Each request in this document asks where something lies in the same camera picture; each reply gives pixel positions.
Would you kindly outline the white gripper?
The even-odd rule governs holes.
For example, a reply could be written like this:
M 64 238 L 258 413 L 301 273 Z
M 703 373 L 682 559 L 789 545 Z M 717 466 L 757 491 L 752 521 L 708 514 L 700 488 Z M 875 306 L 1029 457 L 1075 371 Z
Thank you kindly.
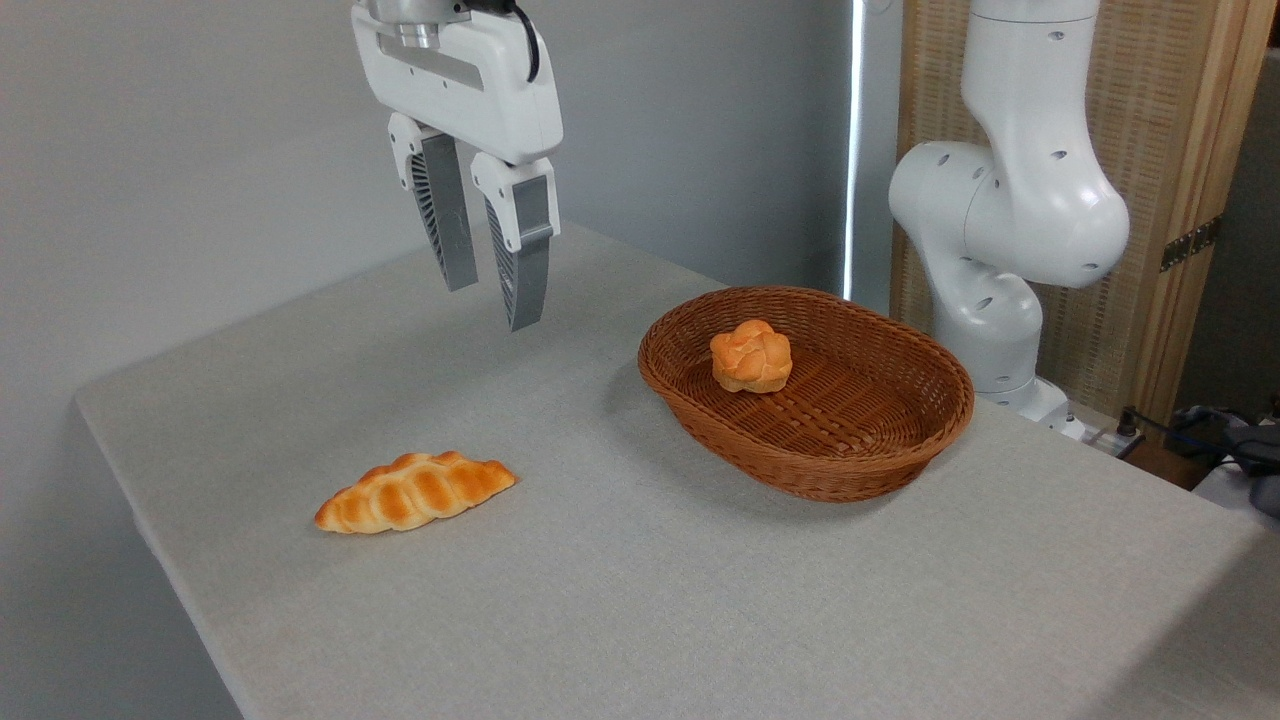
M 563 140 L 544 40 L 515 1 L 357 1 L 349 17 L 367 83 L 394 111 L 396 168 L 447 288 L 477 282 L 456 137 L 484 151 L 470 172 L 485 199 L 509 329 L 538 323 L 559 233 L 547 156 Z

